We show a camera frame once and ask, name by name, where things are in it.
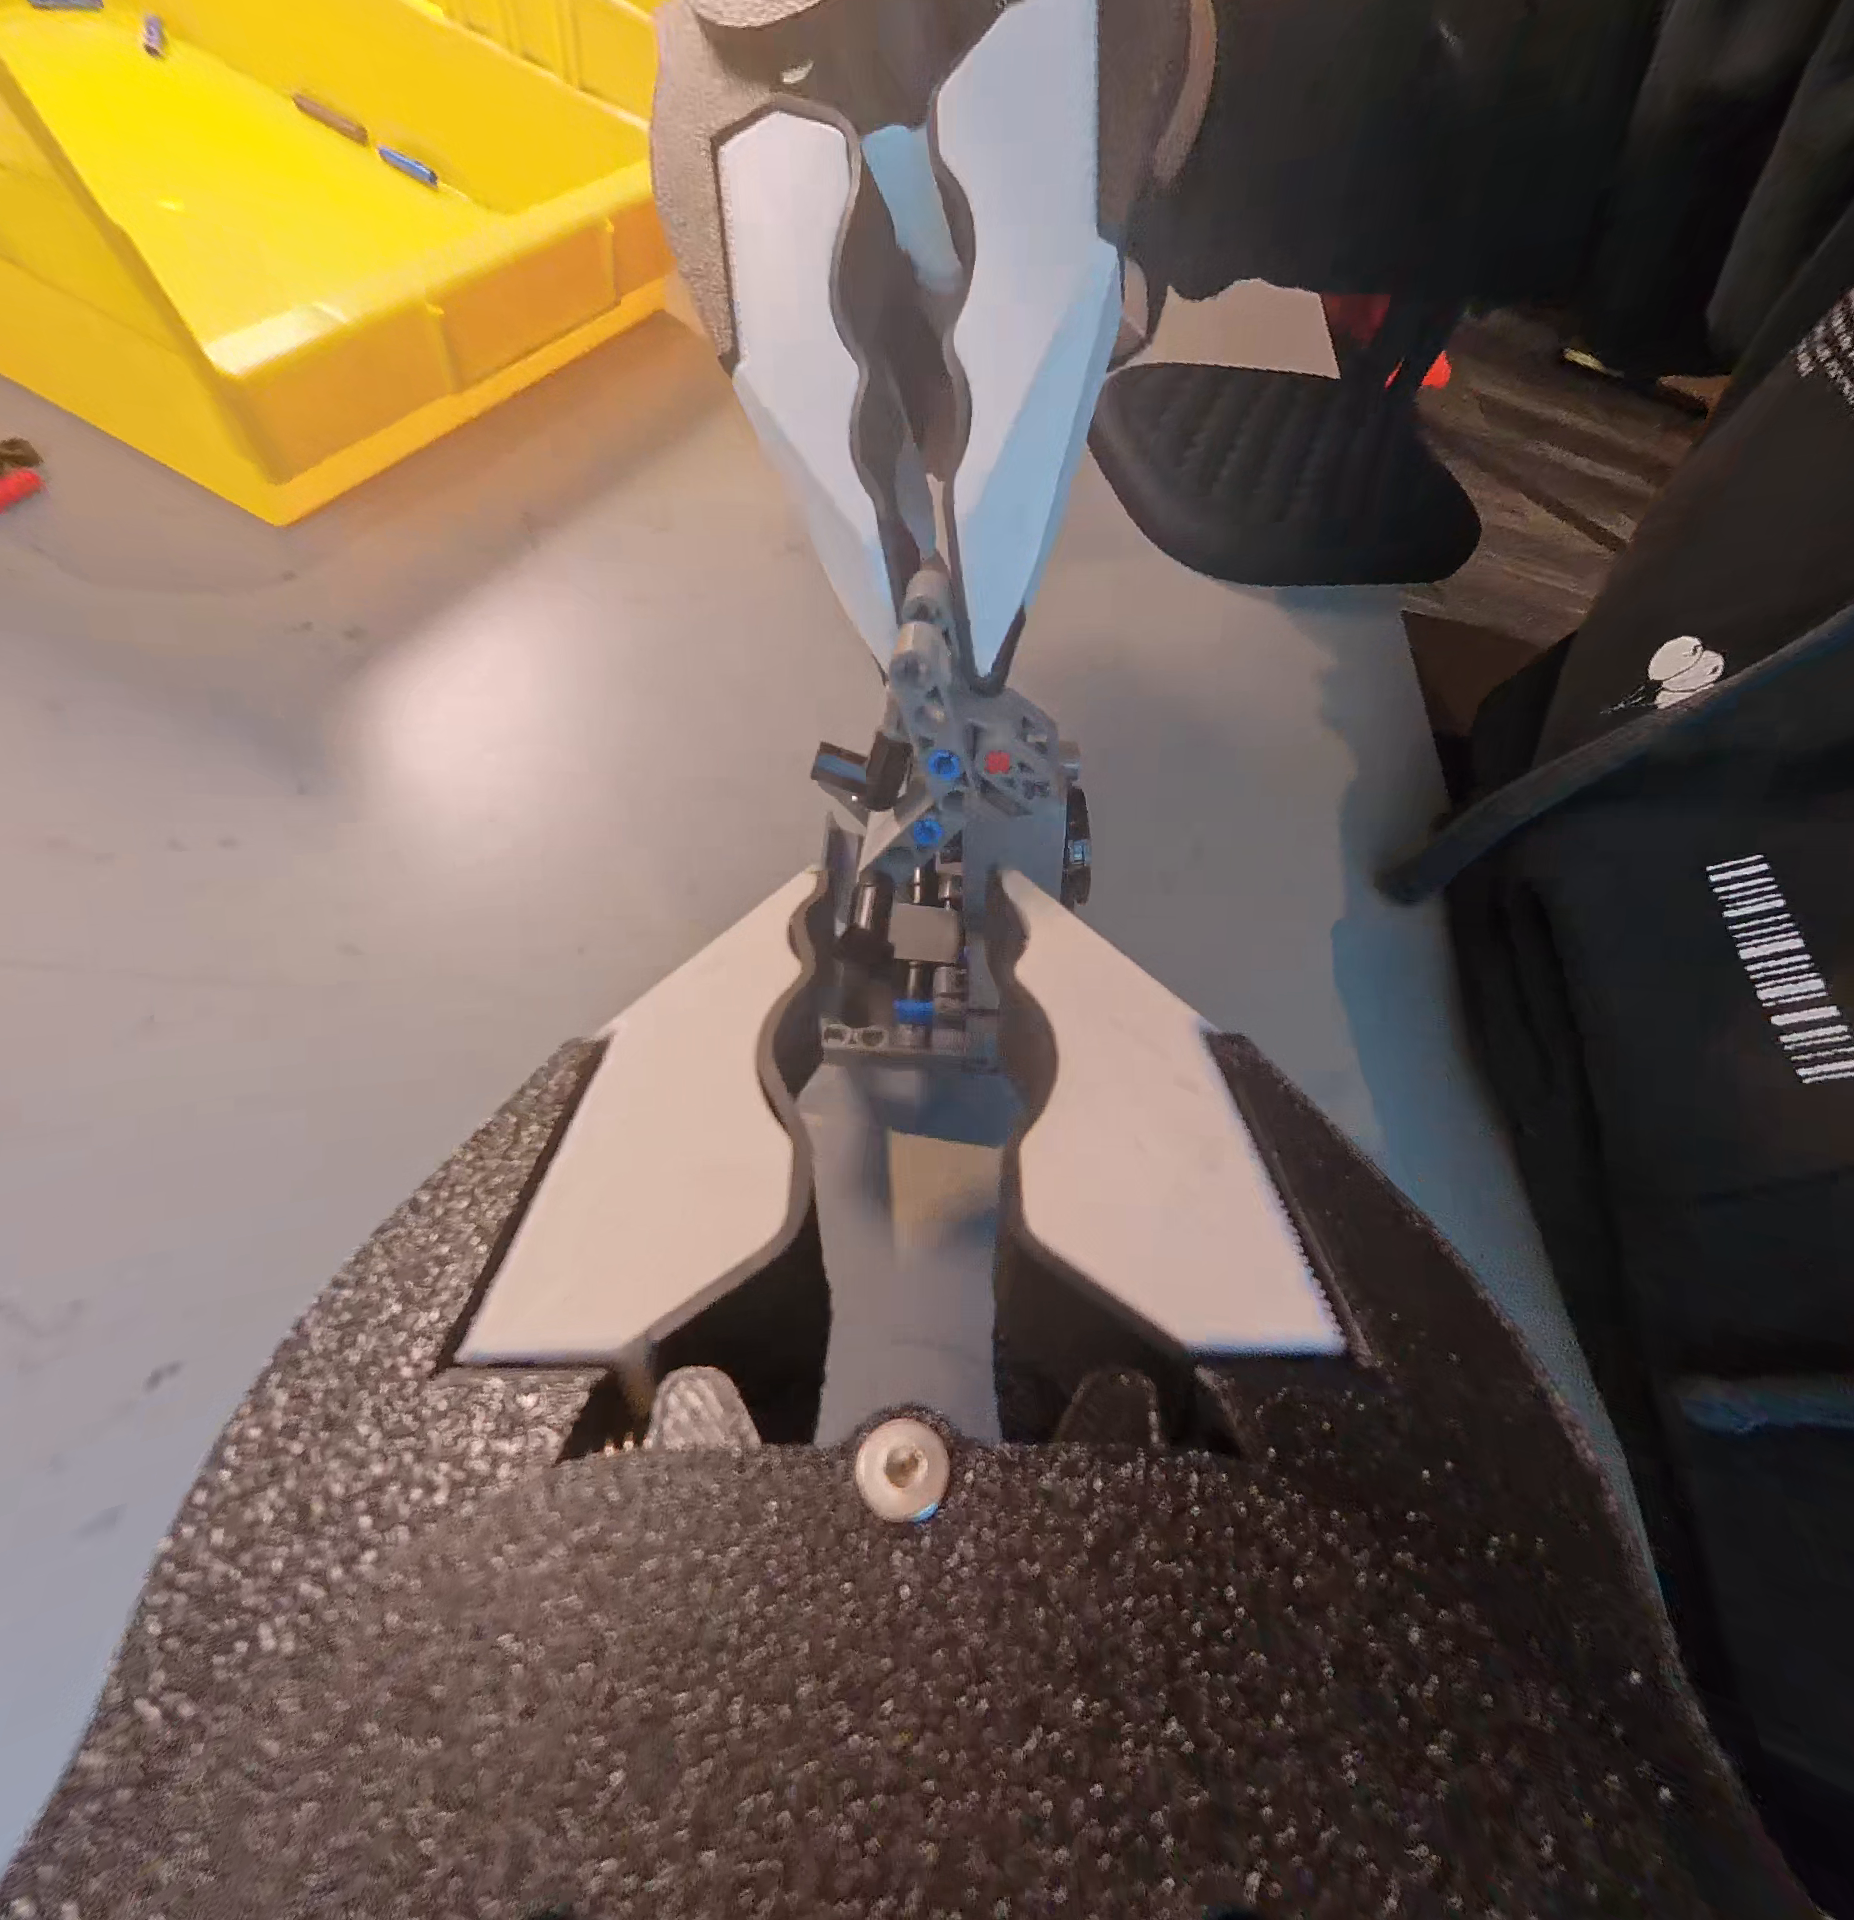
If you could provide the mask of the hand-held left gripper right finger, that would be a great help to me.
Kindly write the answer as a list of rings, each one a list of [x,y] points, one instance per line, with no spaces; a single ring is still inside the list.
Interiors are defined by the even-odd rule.
[[[1021,871],[990,884],[999,1045],[1023,1123],[1021,1241],[1194,1359],[1346,1355],[1214,1028]]]

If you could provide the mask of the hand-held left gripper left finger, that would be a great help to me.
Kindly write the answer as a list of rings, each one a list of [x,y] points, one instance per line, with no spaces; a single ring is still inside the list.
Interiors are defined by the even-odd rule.
[[[804,868],[599,1032],[588,1087],[495,1251],[455,1361],[650,1350],[785,1253],[815,1204],[834,899]]]

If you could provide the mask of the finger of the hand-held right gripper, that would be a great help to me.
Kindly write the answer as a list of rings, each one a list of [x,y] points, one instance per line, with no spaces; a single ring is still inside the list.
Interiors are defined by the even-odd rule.
[[[931,543],[923,450],[890,369],[867,367],[840,290],[882,292],[899,252],[852,138],[766,111],[717,150],[730,385],[880,672]]]
[[[1055,543],[1119,315],[1100,229],[1100,6],[1008,5],[937,86],[936,156],[970,262],[948,330],[962,400],[948,539],[965,657],[1004,684]]]

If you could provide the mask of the grey motor block assembly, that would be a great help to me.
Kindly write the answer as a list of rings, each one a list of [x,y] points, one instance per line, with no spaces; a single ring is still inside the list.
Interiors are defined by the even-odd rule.
[[[990,868],[968,879],[962,835],[920,865],[865,861],[836,884],[821,1057],[834,1066],[999,1072],[999,993],[986,946]]]

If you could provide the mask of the dark grey brick beam assembly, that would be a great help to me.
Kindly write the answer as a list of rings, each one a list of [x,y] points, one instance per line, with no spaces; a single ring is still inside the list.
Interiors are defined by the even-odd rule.
[[[904,876],[948,852],[974,814],[954,596],[945,562],[926,561],[904,589],[888,668],[888,703],[865,757],[856,871]]]

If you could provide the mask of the grey desk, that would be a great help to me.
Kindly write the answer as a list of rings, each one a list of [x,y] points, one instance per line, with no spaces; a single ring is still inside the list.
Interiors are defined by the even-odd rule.
[[[700,335],[650,319],[292,527],[0,376],[0,1870],[230,1410],[558,1046],[807,865],[874,663]],[[1247,1036],[1618,1441],[1463,1045],[1394,596],[1169,562],[1095,465],[1016,687],[1089,918]]]

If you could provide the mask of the person's black hoodie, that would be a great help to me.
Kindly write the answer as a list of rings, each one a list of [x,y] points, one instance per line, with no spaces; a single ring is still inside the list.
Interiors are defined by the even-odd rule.
[[[1854,5],[1713,327],[1699,444],[1391,884],[1447,908],[1715,1735],[1854,1915]]]

